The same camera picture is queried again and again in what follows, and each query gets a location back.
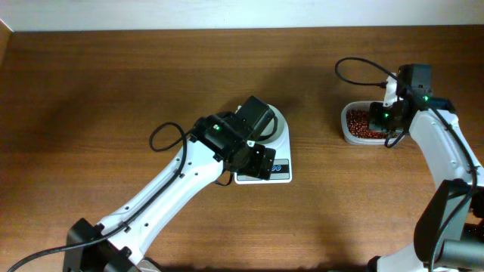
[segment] white scale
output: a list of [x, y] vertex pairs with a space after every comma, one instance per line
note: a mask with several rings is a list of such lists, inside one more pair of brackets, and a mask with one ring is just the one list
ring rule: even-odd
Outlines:
[[[264, 181], [258, 178], [249, 177], [246, 175], [234, 174], [234, 179], [237, 184], [277, 184], [288, 183], [293, 179], [293, 171], [290, 161], [290, 142], [289, 142], [289, 128], [286, 119], [281, 112], [269, 105], [275, 116], [278, 118], [278, 130], [269, 139], [265, 141], [256, 142], [263, 144], [267, 148], [275, 149], [274, 165], [272, 166], [271, 179]], [[261, 136], [269, 135], [274, 128], [274, 120], [272, 120], [262, 132]], [[249, 146], [254, 145], [254, 141], [247, 141]]]

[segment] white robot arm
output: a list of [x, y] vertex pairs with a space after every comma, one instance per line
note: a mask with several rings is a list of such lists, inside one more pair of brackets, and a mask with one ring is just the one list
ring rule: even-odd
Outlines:
[[84, 219], [74, 224], [67, 245], [106, 239], [67, 251], [64, 272], [137, 271], [136, 265], [158, 233], [191, 197], [223, 171], [268, 180], [276, 151], [255, 141], [275, 133], [276, 129], [261, 137], [274, 117], [269, 105], [250, 97], [236, 113], [200, 118], [189, 141], [182, 138], [185, 144], [174, 160], [133, 199], [94, 227]]
[[[446, 110], [441, 110], [440, 113], [447, 123], [452, 125], [453, 129], [466, 146], [474, 165], [480, 166], [479, 161], [469, 148], [469, 145], [465, 141], [464, 136], [458, 127], [457, 116]], [[464, 154], [434, 112], [430, 110], [418, 111], [410, 126], [410, 136], [417, 142], [422, 150], [430, 172], [432, 173], [436, 188], [440, 187], [442, 181], [453, 181], [454, 179], [461, 179], [471, 185], [472, 176], [471, 173], [469, 173], [469, 165]], [[479, 187], [484, 187], [484, 180], [481, 178], [482, 174], [482, 167], [478, 167], [477, 185]], [[453, 199], [452, 203], [449, 203], [449, 208], [450, 206], [455, 207], [459, 201], [460, 198]], [[447, 209], [447, 212], [444, 215], [445, 218], [449, 216], [450, 210], [451, 209]], [[460, 218], [454, 218], [454, 221], [459, 222], [459, 225], [455, 227], [462, 230], [467, 211], [459, 215], [461, 216]], [[476, 257], [480, 256], [481, 260], [484, 261], [484, 252], [475, 251], [475, 253]], [[414, 244], [412, 243], [395, 254], [383, 256], [378, 259], [377, 271], [427, 272], [427, 268], [424, 267], [424, 263], [417, 257]], [[458, 272], [456, 269], [445, 267], [436, 268], [435, 271]]]
[[[434, 271], [482, 270], [482, 238], [480, 241], [470, 239], [463, 230], [470, 207], [470, 201], [463, 199], [474, 187], [476, 190], [484, 188], [481, 164], [462, 135], [450, 102], [431, 97], [430, 67], [402, 66], [399, 79], [397, 82], [390, 76], [384, 102], [372, 104], [370, 115], [383, 113], [384, 117], [371, 116], [370, 129], [387, 127], [389, 131], [400, 127], [402, 133], [409, 133], [425, 156], [437, 192], [417, 223], [414, 243], [395, 254], [372, 259], [367, 270], [425, 272], [431, 269], [431, 255], [437, 260], [438, 268]], [[415, 91], [399, 94], [397, 86], [402, 84], [411, 85], [410, 89]], [[455, 208], [459, 205], [463, 206], [457, 212]], [[448, 227], [440, 230], [447, 220]]]
[[[178, 176], [166, 190], [154, 200], [133, 222], [129, 229], [120, 231], [108, 241], [117, 249], [127, 247], [131, 251], [129, 260], [139, 263], [158, 233], [198, 191], [216, 180], [223, 172], [223, 162], [217, 162], [215, 153], [200, 141], [189, 141], [187, 159], [182, 175]], [[107, 234], [116, 229], [120, 222], [128, 220], [145, 204], [179, 168], [183, 150], [158, 174], [141, 192], [117, 211], [102, 218], [98, 224]]]

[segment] wood grain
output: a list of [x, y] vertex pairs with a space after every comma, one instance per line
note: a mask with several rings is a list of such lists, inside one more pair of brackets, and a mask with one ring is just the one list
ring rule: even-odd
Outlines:
[[[483, 43], [484, 26], [15, 32], [0, 70], [0, 270], [133, 197], [177, 152], [148, 148], [161, 122], [189, 128], [251, 94], [289, 124], [293, 181], [209, 185], [147, 256], [166, 266], [296, 269], [392, 253], [412, 241], [432, 178], [410, 138], [392, 150], [344, 141], [344, 106], [383, 93], [341, 82], [334, 64], [431, 64], [435, 93], [453, 101], [482, 158]], [[342, 69], [386, 78], [357, 63]], [[165, 131], [157, 144], [176, 137]], [[60, 270], [62, 260], [25, 270]]]
[[7, 50], [10, 34], [10, 29], [0, 20], [0, 66], [2, 66], [3, 56], [5, 55], [5, 50]]

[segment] red beans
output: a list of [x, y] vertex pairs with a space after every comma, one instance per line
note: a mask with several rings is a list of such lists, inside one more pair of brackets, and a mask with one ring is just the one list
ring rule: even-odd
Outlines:
[[365, 139], [385, 139], [387, 133], [370, 131], [368, 129], [368, 122], [370, 115], [366, 110], [349, 110], [346, 113], [346, 123], [348, 124], [349, 132], [358, 138]]

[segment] black cable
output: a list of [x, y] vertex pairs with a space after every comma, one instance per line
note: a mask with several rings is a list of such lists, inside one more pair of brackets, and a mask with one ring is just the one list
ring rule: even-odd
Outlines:
[[217, 185], [219, 185], [219, 186], [228, 186], [228, 185], [230, 185], [230, 184], [232, 183], [232, 180], [233, 180], [233, 179], [234, 179], [234, 174], [233, 174], [233, 173], [230, 173], [230, 177], [228, 178], [228, 182], [227, 182], [226, 184], [223, 184], [223, 183], [221, 183], [221, 182], [220, 182], [220, 181], [218, 181], [218, 180], [215, 180], [213, 183], [214, 183], [214, 184], [217, 184]]
[[157, 151], [156, 149], [153, 148], [153, 145], [152, 145], [153, 137], [156, 133], [158, 133], [162, 128], [166, 127], [167, 125], [175, 126], [178, 129], [178, 131], [180, 132], [181, 138], [178, 139], [174, 144], [171, 144], [168, 147], [159, 149], [159, 151], [168, 150], [168, 149], [174, 147], [178, 142], [183, 141], [183, 151], [182, 151], [182, 155], [181, 155], [180, 167], [178, 167], [176, 169], [175, 173], [168, 180], [168, 182], [166, 182], [166, 184], [164, 184], [140, 209], [138, 209], [133, 215], [131, 215], [128, 218], [128, 220], [121, 222], [121, 224], [116, 229], [110, 231], [108, 234], [103, 235], [102, 237], [91, 240], [89, 242], [77, 243], [77, 244], [67, 245], [67, 246], [58, 246], [58, 247], [55, 247], [55, 248], [52, 248], [52, 249], [45, 249], [45, 250], [42, 250], [40, 252], [31, 254], [31, 255], [21, 259], [20, 261], [18, 261], [16, 264], [14, 264], [12, 267], [10, 267], [7, 270], [7, 272], [14, 272], [15, 270], [17, 270], [21, 266], [25, 265], [29, 261], [33, 261], [33, 260], [40, 258], [42, 256], [46, 256], [46, 255], [50, 255], [50, 254], [54, 254], [54, 253], [59, 253], [59, 252], [65, 252], [65, 251], [68, 251], [68, 250], [78, 249], [78, 248], [82, 248], [82, 247], [86, 247], [86, 246], [93, 246], [95, 244], [101, 243], [105, 240], [108, 240], [112, 236], [116, 235], [121, 230], [125, 229], [130, 223], [132, 223], [149, 205], [151, 205], [151, 203], [153, 203], [153, 201], [156, 200], [156, 198], [158, 196], [160, 196], [160, 194], [163, 191], [166, 190], [166, 188], [169, 185], [171, 185], [173, 183], [173, 181], [176, 180], [176, 178], [182, 173], [183, 167], [185, 166], [185, 162], [186, 162], [186, 159], [187, 159], [187, 138], [186, 138], [186, 135], [188, 133], [185, 134], [183, 132], [182, 127], [180, 127], [178, 124], [176, 124], [174, 122], [167, 122], [167, 123], [162, 124], [157, 129], [155, 129], [154, 133], [152, 133], [151, 136], [150, 136], [150, 140], [149, 140], [150, 141], [150, 147], [152, 147], [151, 149]]
[[386, 136], [386, 139], [385, 139], [385, 147], [386, 148], [394, 147], [395, 145], [397, 145], [400, 142], [401, 139], [403, 139], [404, 136], [405, 136], [405, 133], [402, 131], [402, 133], [400, 133], [399, 136], [397, 136], [397, 138], [390, 145], [388, 145], [388, 142], [392, 138], [392, 134], [389, 133], [388, 136]]
[[336, 73], [336, 75], [341, 79], [343, 80], [344, 82], [348, 82], [349, 84], [353, 84], [353, 85], [360, 85], [360, 86], [378, 86], [380, 88], [386, 88], [386, 82], [375, 82], [375, 83], [366, 83], [366, 82], [354, 82], [352, 80], [349, 80], [347, 78], [345, 78], [343, 75], [341, 75], [340, 71], [338, 70], [340, 64], [343, 62], [343, 61], [346, 61], [346, 60], [359, 60], [359, 61], [362, 61], [364, 63], [368, 63], [372, 66], [375, 66], [376, 68], [378, 68], [379, 70], [386, 70], [385, 68], [383, 68], [382, 66], [374, 63], [373, 61], [371, 60], [367, 60], [367, 59], [364, 59], [364, 58], [360, 58], [360, 57], [344, 57], [342, 58], [341, 60], [338, 60], [336, 62], [336, 64], [334, 65], [334, 72]]
[[160, 125], [159, 127], [157, 127], [153, 132], [151, 132], [150, 139], [148, 140], [148, 145], [150, 146], [150, 148], [151, 148], [152, 151], [154, 151], [154, 152], [167, 151], [170, 148], [174, 147], [177, 143], [179, 143], [180, 141], [182, 141], [183, 140], [182, 138], [186, 138], [193, 131], [193, 129], [189, 130], [187, 133], [185, 133], [185, 136], [180, 137], [178, 140], [176, 140], [173, 144], [170, 144], [168, 147], [156, 148], [153, 145], [154, 136], [158, 132], [160, 132], [160, 130], [164, 129], [167, 125], [172, 125], [172, 124], [175, 124], [175, 123], [171, 123], [171, 122], [164, 123], [164, 124]]

